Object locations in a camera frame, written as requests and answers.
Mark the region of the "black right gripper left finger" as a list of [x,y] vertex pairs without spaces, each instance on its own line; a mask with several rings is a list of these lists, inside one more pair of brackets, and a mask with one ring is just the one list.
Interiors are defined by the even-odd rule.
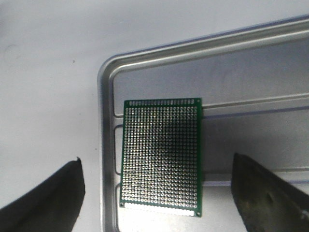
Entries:
[[2,232],[70,232],[85,196],[80,159],[65,164],[49,178],[0,210]]

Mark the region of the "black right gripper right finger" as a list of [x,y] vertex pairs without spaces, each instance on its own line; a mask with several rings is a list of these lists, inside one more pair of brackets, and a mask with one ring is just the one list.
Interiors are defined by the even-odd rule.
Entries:
[[307,232],[309,196],[247,155],[233,157],[231,192],[249,232]]

